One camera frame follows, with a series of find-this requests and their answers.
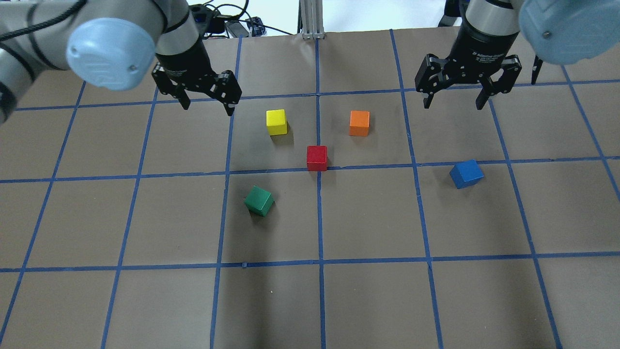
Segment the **blue grid line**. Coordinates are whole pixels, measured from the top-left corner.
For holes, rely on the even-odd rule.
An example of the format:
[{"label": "blue grid line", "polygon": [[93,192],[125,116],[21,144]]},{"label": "blue grid line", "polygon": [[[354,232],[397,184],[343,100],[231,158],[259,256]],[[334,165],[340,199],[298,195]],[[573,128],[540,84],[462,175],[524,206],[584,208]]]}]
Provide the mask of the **blue grid line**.
[{"label": "blue grid line", "polygon": [[[239,64],[241,63],[241,43],[243,42],[243,38],[239,38],[239,42],[237,43],[237,58],[234,68],[234,74],[239,81]],[[222,200],[222,217],[219,223],[219,241],[218,241],[218,264],[222,263],[222,254],[224,250],[224,228],[226,226],[226,207],[228,205],[228,184],[230,182],[231,176],[231,149],[233,147],[233,128],[234,128],[234,115],[233,112],[230,122],[228,124],[228,144],[226,146],[226,179],[224,180],[224,197]],[[210,328],[210,349],[213,349],[215,346],[215,324],[218,315],[218,299],[219,299],[219,279],[221,277],[221,267],[218,266],[215,269],[215,282],[213,286],[213,307],[211,308],[211,328]]]},{"label": "blue grid line", "polygon": [[[609,83],[620,83],[620,79],[610,79],[610,80],[589,80],[589,81],[571,81],[573,85],[577,84],[609,84]],[[566,86],[567,82],[555,82],[555,83],[536,83],[535,86]],[[515,84],[515,87],[528,87],[532,86],[528,83]],[[455,85],[450,86],[448,89],[480,89],[482,86],[479,85]],[[242,100],[246,99],[271,99],[271,98],[293,98],[293,97],[312,97],[312,96],[338,96],[343,94],[370,94],[370,93],[395,93],[399,92],[400,89],[376,89],[376,90],[360,90],[360,91],[333,91],[333,92],[320,92],[317,91],[315,93],[296,93],[296,94],[270,94],[270,95],[262,95],[262,96],[242,96]],[[405,92],[415,92],[415,88],[404,88]],[[212,102],[215,101],[213,98],[196,98],[192,99],[192,102]],[[178,101],[175,99],[172,100],[162,100],[156,101],[156,104],[169,104],[169,103],[177,103]],[[151,104],[151,101],[137,101],[137,102],[119,102],[119,103],[102,103],[102,104],[85,104],[80,105],[78,108],[95,108],[95,107],[115,107],[115,106],[137,106],[142,104]],[[44,110],[52,110],[52,109],[72,109],[74,106],[44,106],[44,107],[21,107],[17,108],[15,111],[44,111]]]},{"label": "blue grid line", "polygon": [[[620,257],[620,251],[599,252],[555,252],[537,253],[537,258],[600,258]],[[433,262],[437,261],[493,261],[493,260],[522,260],[531,259],[532,254],[516,255],[465,255],[465,256],[434,256]],[[191,264],[167,264],[167,265],[123,265],[122,270],[170,270],[170,269],[212,269],[212,268],[270,268],[277,266],[296,265],[341,265],[341,264],[385,264],[385,263],[428,263],[426,257],[385,257],[385,258],[341,258],[331,260],[286,260],[250,262],[243,266],[241,262],[232,263],[191,263]],[[57,271],[112,271],[116,266],[44,266],[29,267],[25,273],[42,273]],[[0,268],[0,273],[18,273],[20,268]]]},{"label": "blue grid line", "polygon": [[562,349],[562,342],[560,341],[560,335],[558,334],[556,327],[556,320],[553,316],[553,312],[551,311],[551,303],[549,302],[549,297],[547,295],[547,287],[545,287],[543,274],[540,268],[540,264],[538,263],[538,257],[536,255],[536,248],[534,247],[534,242],[532,240],[532,234],[529,231],[529,223],[528,218],[525,214],[525,209],[523,208],[523,201],[521,200],[521,194],[519,192],[519,187],[516,183],[515,173],[512,169],[512,161],[510,160],[510,156],[508,155],[508,148],[506,147],[506,143],[504,142],[502,129],[500,127],[499,119],[497,118],[497,113],[495,112],[495,106],[492,100],[489,100],[489,107],[491,109],[491,114],[493,115],[493,122],[495,123],[495,128],[497,129],[497,135],[500,139],[500,143],[502,144],[502,151],[504,153],[504,157],[506,158],[506,166],[508,167],[508,173],[510,174],[510,181],[512,182],[513,189],[515,191],[516,202],[519,207],[519,212],[521,214],[521,220],[523,221],[523,228],[525,229],[525,235],[528,239],[529,250],[531,252],[532,260],[534,262],[534,268],[536,269],[536,276],[538,277],[538,284],[540,285],[542,299],[545,305],[545,309],[547,310],[547,316],[549,318],[549,324],[551,326],[551,332],[553,333],[553,338],[556,343],[557,349]]},{"label": "blue grid line", "polygon": [[582,106],[581,102],[579,101],[579,97],[577,96],[577,92],[575,91],[575,87],[573,86],[573,83],[570,80],[569,73],[568,73],[568,71],[566,71],[566,67],[565,66],[562,66],[562,71],[564,72],[564,76],[566,77],[566,81],[569,83],[570,92],[573,94],[573,98],[575,99],[575,103],[577,103],[577,107],[579,108],[579,113],[581,113],[582,118],[583,118],[583,122],[585,123],[586,127],[588,128],[588,132],[590,133],[590,136],[592,137],[592,142],[594,142],[594,145],[596,146],[596,151],[598,151],[598,154],[600,156],[600,160],[603,162],[603,166],[605,166],[605,170],[607,171],[607,175],[609,176],[609,180],[611,181],[611,186],[614,188],[614,191],[616,192],[616,198],[618,199],[618,201],[620,201],[620,190],[618,189],[618,185],[616,184],[616,180],[614,179],[614,175],[611,172],[611,168],[609,168],[609,163],[607,163],[607,159],[605,158],[605,154],[603,153],[603,149],[601,148],[600,143],[596,139],[596,135],[594,134],[594,129],[592,128],[592,125],[590,125],[590,121],[588,120],[588,116],[585,114],[585,111],[583,110],[583,106]]},{"label": "blue grid line", "polygon": [[116,273],[114,274],[114,283],[112,284],[112,293],[110,295],[110,302],[108,304],[108,311],[105,316],[104,334],[101,338],[101,349],[105,349],[105,343],[108,339],[108,331],[110,329],[110,320],[112,319],[112,311],[114,309],[114,300],[116,298],[116,292],[118,289],[118,280],[123,266],[123,259],[125,257],[125,248],[127,246],[127,238],[129,237],[129,231],[131,229],[131,220],[133,218],[133,211],[136,206],[136,199],[138,197],[138,189],[140,187],[140,177],[142,175],[142,167],[144,165],[144,156],[146,154],[146,146],[149,141],[149,133],[151,131],[151,124],[153,122],[153,113],[155,111],[155,105],[157,101],[157,94],[159,90],[155,88],[153,93],[153,100],[151,102],[151,110],[149,111],[149,119],[146,124],[146,130],[144,131],[144,140],[142,142],[142,152],[140,153],[140,162],[138,164],[138,172],[136,175],[136,183],[133,188],[133,195],[131,197],[131,204],[129,205],[129,213],[127,214],[127,223],[125,225],[125,233],[123,234],[123,241],[120,246],[120,253],[118,254],[118,263],[116,266]]},{"label": "blue grid line", "polygon": [[[605,156],[607,160],[620,160],[620,156]],[[577,161],[600,161],[598,156],[588,156],[584,158],[556,158],[556,159],[511,159],[511,163],[549,163],[549,162],[577,162]],[[417,163],[417,167],[428,166],[454,166],[460,161],[440,161],[440,162],[428,162]],[[506,160],[479,160],[480,165],[493,165],[493,164],[505,164]],[[410,163],[389,163],[380,165],[348,165],[348,166],[329,166],[330,171],[340,170],[372,170],[378,168],[408,168],[413,167]],[[290,172],[305,172],[308,169],[305,167],[294,168],[266,168],[261,170],[236,170],[230,171],[231,175],[251,175],[256,173],[290,173]],[[179,173],[152,173],[142,174],[140,178],[168,178],[168,177],[195,177],[195,176],[222,176],[225,175],[225,171],[213,171],[213,172],[179,172]],[[54,179],[56,182],[63,181],[99,181],[99,180],[113,180],[113,179],[135,179],[135,174],[119,174],[111,176],[85,176],[85,177],[59,177]],[[36,182],[50,182],[51,178],[27,178],[27,179],[0,179],[0,184],[10,183],[36,183]]]},{"label": "blue grid line", "polygon": [[[319,40],[314,40],[314,74],[316,79],[316,145],[321,145],[321,59],[319,54]],[[323,200],[321,197],[321,183],[323,174],[318,171],[316,175],[316,209],[317,209],[317,232],[319,244],[319,310],[321,321],[321,349],[327,348],[327,335],[325,323],[325,267],[323,265]]]},{"label": "blue grid line", "polygon": [[433,275],[433,260],[432,255],[430,253],[430,245],[428,243],[428,234],[427,234],[427,226],[426,220],[424,216],[424,205],[422,203],[422,193],[420,191],[420,181],[418,177],[418,166],[415,161],[415,152],[414,145],[411,138],[411,129],[409,127],[409,113],[407,112],[407,101],[405,100],[405,88],[402,79],[402,71],[401,71],[401,62],[398,57],[398,49],[396,48],[396,39],[394,38],[394,31],[392,29],[389,30],[389,35],[392,40],[392,49],[394,50],[394,59],[396,60],[396,71],[398,72],[398,82],[401,91],[401,101],[402,101],[402,111],[404,114],[404,122],[405,129],[407,131],[407,142],[409,144],[409,154],[411,155],[411,164],[413,166],[414,171],[414,183],[415,183],[415,194],[418,202],[418,211],[420,213],[420,225],[422,226],[422,238],[424,241],[424,252],[428,265],[428,284],[430,287],[430,296],[431,302],[433,306],[433,316],[435,318],[435,331],[437,334],[437,345],[439,349],[443,349],[443,336],[441,334],[441,322],[439,318],[439,307],[437,305],[437,294],[435,292],[435,276]]},{"label": "blue grid line", "polygon": [[38,230],[39,230],[39,227],[41,226],[41,220],[43,219],[43,213],[45,212],[45,207],[47,206],[47,202],[50,198],[51,188],[54,185],[54,180],[56,178],[56,175],[58,174],[58,168],[60,167],[60,160],[62,160],[63,158],[64,150],[67,146],[69,134],[71,133],[71,128],[73,126],[73,122],[75,121],[76,114],[78,113],[78,106],[79,106],[80,101],[82,100],[82,95],[84,94],[85,87],[86,87],[86,82],[83,81],[82,87],[80,88],[80,91],[77,97],[77,101],[75,105],[73,106],[73,113],[71,113],[71,119],[69,120],[69,124],[67,125],[67,131],[64,133],[63,144],[62,146],[60,146],[60,151],[58,152],[58,158],[56,159],[56,165],[54,166],[54,171],[52,172],[50,183],[47,186],[47,192],[45,193],[45,198],[43,199],[43,204],[41,205],[41,209],[37,217],[37,223],[35,224],[34,231],[32,232],[32,237],[30,238],[30,243],[28,244],[28,249],[26,250],[26,255],[24,256],[24,262],[22,263],[22,267],[17,277],[17,282],[15,284],[13,295],[11,296],[11,301],[9,303],[9,308],[6,312],[6,316],[4,317],[4,322],[2,323],[2,329],[0,329],[0,345],[2,344],[2,340],[4,339],[4,334],[6,332],[6,327],[9,324],[9,319],[11,318],[11,312],[13,311],[13,307],[15,306],[17,294],[22,284],[22,279],[24,277],[26,266],[28,265],[28,260],[30,259],[30,254],[32,253],[32,247],[35,244],[35,239],[37,238]]}]

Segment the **light blue round cap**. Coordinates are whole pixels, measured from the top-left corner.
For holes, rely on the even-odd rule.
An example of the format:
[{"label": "light blue round cap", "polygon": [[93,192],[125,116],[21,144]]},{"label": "light blue round cap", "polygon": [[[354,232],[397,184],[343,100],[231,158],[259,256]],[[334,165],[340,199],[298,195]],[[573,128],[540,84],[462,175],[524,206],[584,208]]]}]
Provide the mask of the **light blue round cap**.
[{"label": "light blue round cap", "polygon": [[77,27],[67,44],[71,69],[97,87],[114,91],[140,84],[155,55],[155,43],[140,26],[119,18],[97,18]]},{"label": "light blue round cap", "polygon": [[527,0],[519,25],[543,61],[573,64],[620,41],[620,1]]}]

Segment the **blue cube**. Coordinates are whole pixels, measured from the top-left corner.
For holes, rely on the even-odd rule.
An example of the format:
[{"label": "blue cube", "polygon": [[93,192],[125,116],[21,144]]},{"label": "blue cube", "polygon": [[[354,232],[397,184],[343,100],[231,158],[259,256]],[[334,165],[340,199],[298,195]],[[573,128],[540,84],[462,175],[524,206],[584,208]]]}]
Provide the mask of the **blue cube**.
[{"label": "blue cube", "polygon": [[456,189],[462,189],[478,183],[484,177],[484,174],[478,163],[471,159],[456,164],[450,171],[450,176],[454,181]]}]

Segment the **grid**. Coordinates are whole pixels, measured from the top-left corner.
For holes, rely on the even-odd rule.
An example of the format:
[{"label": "grid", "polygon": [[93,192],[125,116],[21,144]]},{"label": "grid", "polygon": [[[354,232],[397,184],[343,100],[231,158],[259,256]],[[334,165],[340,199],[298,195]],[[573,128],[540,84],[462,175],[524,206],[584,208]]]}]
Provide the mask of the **grid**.
[{"label": "grid", "polygon": [[[515,192],[516,201],[518,204],[519,212],[521,214],[521,219],[523,221],[523,226],[525,228],[526,237],[529,243],[530,253],[527,254],[511,254],[511,255],[469,255],[469,256],[433,256],[430,250],[430,244],[428,241],[427,227],[425,221],[424,214],[424,206],[422,201],[422,195],[420,190],[419,183],[419,174],[418,169],[421,167],[428,166],[449,166],[454,165],[456,162],[431,162],[431,163],[419,163],[415,157],[414,145],[412,141],[412,132],[410,130],[409,124],[409,115],[407,109],[407,102],[405,100],[405,93],[415,91],[412,88],[405,88],[403,82],[403,76],[401,71],[401,63],[399,59],[399,53],[397,49],[396,40],[394,38],[394,32],[392,30],[389,31],[391,37],[391,44],[394,51],[394,59],[396,62],[396,68],[399,78],[399,89],[382,89],[382,90],[367,90],[367,91],[339,91],[339,92],[330,92],[325,93],[321,92],[320,85],[320,74],[319,74],[319,49],[320,49],[320,41],[315,42],[315,63],[316,63],[316,92],[315,93],[302,93],[302,94],[279,94],[279,95],[265,95],[265,96],[244,96],[243,100],[248,99],[269,99],[269,98],[281,98],[281,97],[315,97],[316,99],[316,139],[317,144],[321,144],[321,97],[322,96],[333,96],[333,95],[343,95],[343,94],[380,94],[380,93],[400,93],[401,101],[402,101],[402,109],[405,117],[405,127],[406,134],[408,138],[408,146],[411,162],[410,163],[394,163],[387,165],[354,165],[354,166],[330,166],[328,167],[329,171],[347,171],[347,170],[364,170],[364,169],[378,169],[378,168],[411,168],[413,171],[413,180],[415,185],[415,193],[417,195],[417,206],[420,214],[420,221],[422,225],[422,235],[424,242],[424,257],[410,257],[410,258],[347,258],[347,259],[325,259],[324,258],[324,247],[323,247],[323,231],[322,231],[322,173],[317,174],[317,191],[316,191],[316,200],[317,200],[317,222],[318,222],[318,231],[317,231],[317,243],[318,243],[318,251],[319,255],[317,259],[312,260],[290,260],[290,261],[270,261],[270,262],[250,262],[250,263],[223,263],[222,262],[222,253],[223,253],[223,243],[224,243],[224,226],[226,223],[226,208],[228,201],[228,186],[231,175],[248,175],[254,173],[292,173],[292,172],[301,172],[306,171],[305,168],[277,168],[277,169],[269,169],[269,170],[237,170],[231,171],[230,169],[230,159],[231,159],[231,147],[232,147],[232,139],[233,139],[233,128],[234,128],[234,115],[230,118],[229,121],[229,130],[228,130],[228,144],[227,144],[227,152],[226,152],[226,167],[224,171],[213,171],[208,173],[158,173],[158,174],[142,174],[142,167],[144,163],[144,156],[146,153],[146,148],[148,145],[149,131],[151,128],[151,122],[153,120],[153,113],[156,105],[165,104],[165,103],[176,103],[176,101],[158,101],[157,94],[158,91],[155,90],[152,101],[144,101],[144,102],[127,102],[127,103],[111,103],[111,104],[87,104],[81,105],[80,101],[82,98],[82,94],[84,92],[84,88],[86,87],[86,83],[83,83],[81,86],[81,90],[75,105],[73,106],[49,106],[49,107],[27,107],[20,108],[18,110],[21,111],[33,111],[33,110],[48,110],[48,109],[72,109],[73,113],[71,116],[71,120],[69,121],[68,128],[66,130],[63,144],[60,149],[60,153],[58,155],[58,159],[56,161],[56,165],[54,167],[53,174],[50,178],[25,178],[25,179],[2,179],[0,180],[0,184],[4,183],[35,183],[35,182],[44,182],[49,183],[45,198],[43,200],[43,204],[41,206],[37,224],[35,226],[34,232],[32,234],[32,238],[30,240],[27,253],[24,258],[24,262],[21,268],[3,268],[0,269],[0,273],[17,273],[19,272],[19,276],[17,278],[17,283],[15,285],[14,292],[11,297],[11,301],[9,304],[9,308],[7,311],[7,315],[4,319],[2,329],[0,331],[0,342],[2,341],[7,325],[11,318],[12,308],[15,304],[15,301],[19,295],[20,284],[22,282],[22,278],[25,273],[34,273],[34,272],[54,272],[54,271],[114,271],[115,277],[113,282],[112,294],[110,296],[109,307],[107,311],[107,317],[105,320],[105,328],[104,328],[104,336],[101,341],[101,348],[105,348],[107,334],[110,326],[110,319],[112,317],[112,312],[114,308],[115,295],[118,287],[118,280],[122,271],[127,270],[166,270],[166,269],[194,269],[194,268],[213,268],[215,269],[215,288],[213,293],[213,310],[212,310],[212,318],[211,318],[211,328],[210,328],[210,339],[211,339],[211,348],[214,347],[215,342],[215,330],[216,330],[216,321],[218,315],[218,297],[219,297],[219,280],[222,268],[255,268],[255,267],[275,267],[275,266],[292,266],[292,265],[318,265],[319,266],[319,294],[320,294],[320,319],[321,319],[321,347],[327,348],[328,343],[326,339],[326,302],[325,302],[325,276],[324,276],[324,267],[325,265],[333,265],[333,264],[353,264],[353,263],[426,263],[428,265],[428,280],[430,284],[430,294],[432,299],[432,308],[433,308],[433,316],[435,319],[435,329],[436,336],[439,348],[443,348],[443,337],[441,332],[441,320],[440,314],[438,310],[438,300],[435,291],[435,279],[433,275],[433,263],[438,261],[478,261],[478,260],[532,260],[534,263],[534,267],[536,270],[536,276],[538,277],[540,292],[542,294],[542,298],[544,300],[544,305],[546,308],[547,316],[549,318],[549,322],[551,325],[551,331],[554,337],[554,341],[557,348],[562,348],[561,338],[558,334],[558,330],[556,327],[556,323],[554,320],[553,312],[551,309],[551,305],[549,302],[549,298],[547,296],[545,282],[543,280],[543,275],[541,273],[541,267],[539,265],[540,259],[545,258],[580,258],[580,257],[593,257],[593,256],[620,256],[620,251],[606,251],[606,252],[573,252],[573,253],[537,253],[536,248],[533,243],[532,236],[529,231],[528,219],[523,208],[523,203],[521,201],[520,191],[516,182],[515,174],[513,172],[512,164],[515,163],[545,163],[545,162],[572,162],[572,161],[600,161],[604,165],[604,168],[607,172],[613,190],[617,199],[620,201],[620,191],[618,189],[618,185],[616,184],[616,180],[614,179],[614,175],[609,167],[608,160],[620,160],[620,155],[605,155],[601,148],[599,141],[596,138],[594,130],[588,120],[588,117],[584,111],[584,108],[575,92],[574,85],[577,84],[606,84],[606,83],[618,83],[620,79],[610,79],[610,80],[593,80],[593,81],[571,81],[567,70],[562,67],[562,71],[564,72],[566,81],[558,82],[558,83],[541,83],[538,84],[540,86],[568,86],[574,98],[575,104],[579,109],[580,115],[583,118],[585,125],[587,126],[588,132],[595,144],[596,151],[599,156],[590,156],[590,157],[581,157],[581,158],[558,158],[558,159],[547,159],[547,158],[533,158],[533,159],[519,159],[512,160],[508,154],[507,146],[505,144],[502,129],[500,127],[500,122],[497,117],[497,113],[495,111],[495,107],[492,101],[489,101],[490,110],[493,115],[493,120],[495,127],[497,128],[497,134],[502,146],[502,152],[504,155],[503,160],[486,160],[479,161],[479,163],[483,165],[490,164],[502,164],[506,165],[508,172],[510,174],[510,180],[513,186],[513,190]],[[235,73],[237,77],[241,80],[243,76],[239,76],[239,65],[240,65],[240,57],[241,57],[241,47],[242,47],[242,39],[238,41],[237,45],[237,54],[236,54],[236,66]],[[517,84],[516,88],[526,88],[529,86],[528,84]],[[476,89],[479,88],[477,86],[453,86],[451,89]],[[193,102],[205,102],[212,101],[212,99],[204,98],[204,99],[194,99]],[[60,165],[60,161],[63,157],[63,153],[67,144],[67,140],[69,138],[69,134],[71,132],[71,128],[73,122],[76,117],[76,113],[79,108],[90,108],[90,107],[105,107],[105,106],[130,106],[130,105],[150,105],[150,113],[149,119],[146,126],[146,133],[144,135],[143,146],[140,156],[140,163],[138,165],[138,171],[135,175],[118,175],[118,176],[83,176],[83,177],[57,177],[58,167]],[[222,212],[221,212],[221,224],[219,231],[219,244],[218,244],[218,257],[216,263],[197,263],[197,264],[178,264],[178,265],[124,265],[123,257],[125,253],[125,247],[127,243],[128,234],[130,232],[131,220],[133,217],[133,211],[136,203],[136,197],[138,195],[138,189],[140,185],[140,181],[143,178],[165,178],[165,177],[176,177],[176,176],[224,176],[225,177],[225,185],[224,185],[224,195],[222,202]],[[37,232],[39,226],[41,224],[41,220],[43,217],[43,213],[45,211],[48,199],[50,197],[51,189],[55,182],[62,181],[91,181],[91,180],[116,180],[116,179],[134,179],[135,186],[133,190],[133,197],[131,198],[130,209],[128,212],[128,217],[126,221],[125,233],[122,240],[122,247],[120,250],[120,255],[118,257],[118,263],[116,266],[78,266],[78,267],[64,267],[64,266],[51,266],[51,267],[28,267],[28,261],[30,258],[30,253],[32,252],[32,248],[35,243],[35,239],[37,237]]]}]

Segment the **yellow cube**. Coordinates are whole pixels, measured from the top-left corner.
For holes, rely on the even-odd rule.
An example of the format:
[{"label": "yellow cube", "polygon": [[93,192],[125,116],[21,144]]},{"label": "yellow cube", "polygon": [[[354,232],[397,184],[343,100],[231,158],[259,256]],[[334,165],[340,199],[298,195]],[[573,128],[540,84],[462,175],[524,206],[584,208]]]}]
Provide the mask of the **yellow cube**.
[{"label": "yellow cube", "polygon": [[284,109],[267,111],[267,131],[271,136],[285,135],[288,132]]}]

